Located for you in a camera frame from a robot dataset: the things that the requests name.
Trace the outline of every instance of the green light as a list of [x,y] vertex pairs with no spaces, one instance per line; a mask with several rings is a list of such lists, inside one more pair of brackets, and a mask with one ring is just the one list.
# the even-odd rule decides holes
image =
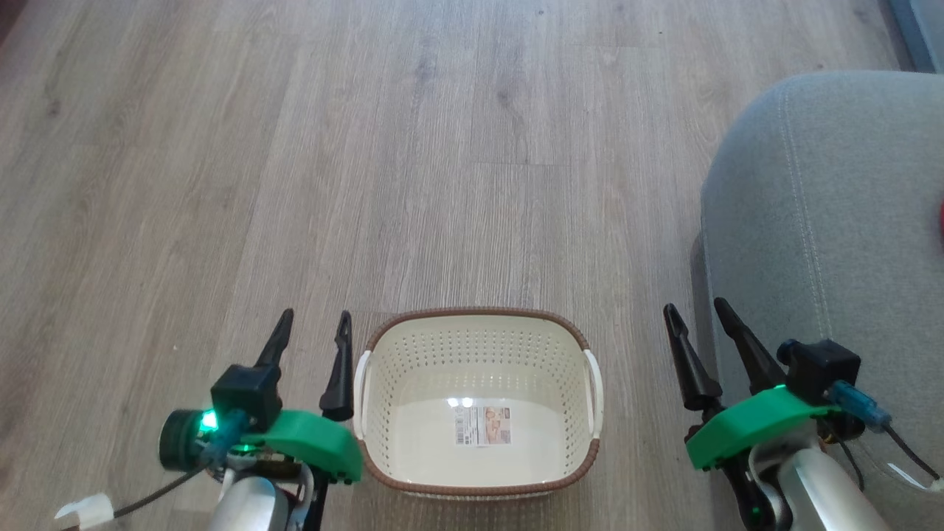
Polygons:
[[211,409],[203,414],[203,419],[200,419],[200,431],[208,432],[218,427],[216,425],[216,412]]

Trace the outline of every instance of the green bracket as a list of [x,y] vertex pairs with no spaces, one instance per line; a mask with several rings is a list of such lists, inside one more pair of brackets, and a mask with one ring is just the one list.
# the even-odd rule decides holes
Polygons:
[[343,424],[308,411],[286,409],[269,431],[244,435],[240,442],[290,455],[343,483],[361,481],[363,457],[354,436]]
[[688,439],[685,448],[696,469],[710,469],[760,442],[833,411],[840,409],[836,405],[810,405],[785,385],[778,385],[712,417]]

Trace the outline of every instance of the basket rim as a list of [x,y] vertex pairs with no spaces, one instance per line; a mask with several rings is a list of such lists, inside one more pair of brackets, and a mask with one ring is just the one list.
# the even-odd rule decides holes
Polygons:
[[[558,316],[557,314],[546,312],[544,310],[528,310],[524,308],[502,308],[497,306],[461,306],[461,307],[452,307],[452,308],[440,308],[434,310],[419,310],[414,312],[406,312],[403,314],[398,314],[391,317],[387,322],[380,325],[377,328],[377,331],[370,337],[367,341],[366,350],[373,351],[377,346],[380,338],[386,334],[391,328],[395,327],[397,324],[406,322],[409,320],[427,318],[427,317],[454,317],[454,316],[510,316],[510,317],[534,317],[540,318],[548,321],[552,321],[558,325],[564,327],[571,335],[574,336],[574,339],[577,340],[577,344],[580,346],[581,350],[589,351],[590,346],[587,344],[586,339],[583,337],[580,329],[578,329],[572,322],[569,320]],[[400,481],[394,479],[384,473],[376,463],[374,459],[370,456],[370,453],[367,451],[367,443],[363,439],[358,440],[358,444],[361,446],[361,454],[363,455],[363,462],[367,471],[370,472],[370,475],[374,476],[379,482],[388,488],[393,488],[396,490],[401,490],[404,492],[415,492],[417,494],[434,494],[439,496],[456,496],[456,497],[484,497],[484,496],[519,496],[524,494],[535,494],[540,492],[549,492],[552,490],[559,490],[561,488],[569,487],[574,483],[577,483],[581,478],[583,478],[589,471],[590,467],[593,466],[594,461],[597,460],[597,454],[599,453],[599,438],[593,437],[590,439],[590,446],[587,448],[587,455],[583,459],[581,465],[571,472],[569,475],[554,481],[548,481],[546,483],[532,483],[526,485],[508,485],[503,487],[451,487],[445,485],[428,485],[428,484],[419,484],[419,483],[408,483],[406,481]]]

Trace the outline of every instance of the white handle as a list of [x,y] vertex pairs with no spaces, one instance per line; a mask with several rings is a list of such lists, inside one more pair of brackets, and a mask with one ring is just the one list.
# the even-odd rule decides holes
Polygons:
[[597,358],[590,351],[583,351],[590,366],[590,383],[593,385],[593,438],[599,438],[603,430],[603,375],[599,372]]
[[354,426],[354,436],[358,440],[363,440],[363,426],[361,423],[361,404],[363,400],[363,375],[367,372],[367,358],[370,357],[370,351],[364,351],[361,359],[357,362],[357,370],[354,371],[354,418],[351,419],[351,425]]

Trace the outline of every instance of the beige plastic basket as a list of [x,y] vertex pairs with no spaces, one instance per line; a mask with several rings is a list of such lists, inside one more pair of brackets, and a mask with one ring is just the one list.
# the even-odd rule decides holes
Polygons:
[[593,465],[599,366],[561,317],[507,308],[398,316],[354,376],[354,433],[384,485],[450,499],[533,496]]

